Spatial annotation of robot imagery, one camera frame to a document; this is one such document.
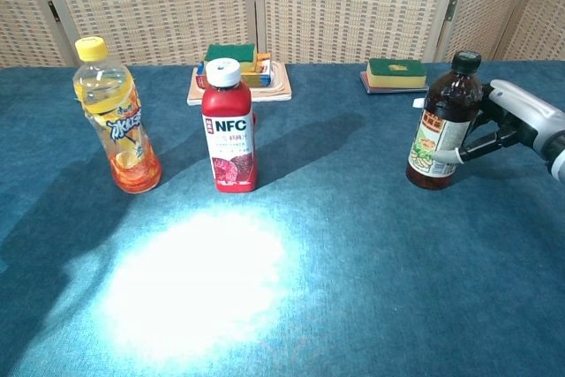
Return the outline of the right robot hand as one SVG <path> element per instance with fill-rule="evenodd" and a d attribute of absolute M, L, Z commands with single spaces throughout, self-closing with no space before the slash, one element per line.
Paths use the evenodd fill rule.
<path fill-rule="evenodd" d="M 542 158 L 553 178 L 564 181 L 564 112 L 521 87 L 502 79 L 483 86 L 483 99 L 473 128 L 490 121 L 498 130 L 465 147 L 437 150 L 432 158 L 463 164 L 503 147 L 522 144 Z"/>

